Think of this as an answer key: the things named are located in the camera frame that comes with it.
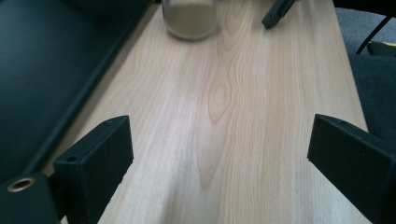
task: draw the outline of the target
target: screw hole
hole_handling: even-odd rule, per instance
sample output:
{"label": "screw hole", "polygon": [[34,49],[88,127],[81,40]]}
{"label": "screw hole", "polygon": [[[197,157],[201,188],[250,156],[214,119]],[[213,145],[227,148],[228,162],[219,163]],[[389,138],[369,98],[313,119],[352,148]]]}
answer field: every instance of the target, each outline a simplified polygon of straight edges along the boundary
{"label": "screw hole", "polygon": [[76,161],[78,159],[77,156],[69,156],[66,160],[69,162]]}
{"label": "screw hole", "polygon": [[32,177],[22,178],[9,185],[7,190],[13,193],[19,192],[21,190],[30,188],[34,183],[35,179]]}

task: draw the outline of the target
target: black tray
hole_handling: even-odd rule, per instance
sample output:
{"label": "black tray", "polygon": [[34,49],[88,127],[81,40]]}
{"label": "black tray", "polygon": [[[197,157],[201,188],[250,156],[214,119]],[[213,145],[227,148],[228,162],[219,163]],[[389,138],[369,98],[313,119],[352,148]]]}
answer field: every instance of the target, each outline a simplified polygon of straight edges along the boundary
{"label": "black tray", "polygon": [[37,171],[149,0],[0,0],[0,184]]}

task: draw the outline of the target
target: light wood surface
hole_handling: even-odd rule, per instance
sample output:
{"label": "light wood surface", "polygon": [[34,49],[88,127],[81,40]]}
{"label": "light wood surface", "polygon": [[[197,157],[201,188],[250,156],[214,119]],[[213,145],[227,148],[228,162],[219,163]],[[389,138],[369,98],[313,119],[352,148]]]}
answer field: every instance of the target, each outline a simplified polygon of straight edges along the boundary
{"label": "light wood surface", "polygon": [[306,158],[316,113],[366,128],[332,1],[298,1],[266,31],[273,3],[221,0],[199,42],[156,9],[81,115],[78,139],[131,119],[134,163],[101,223],[368,222]]}

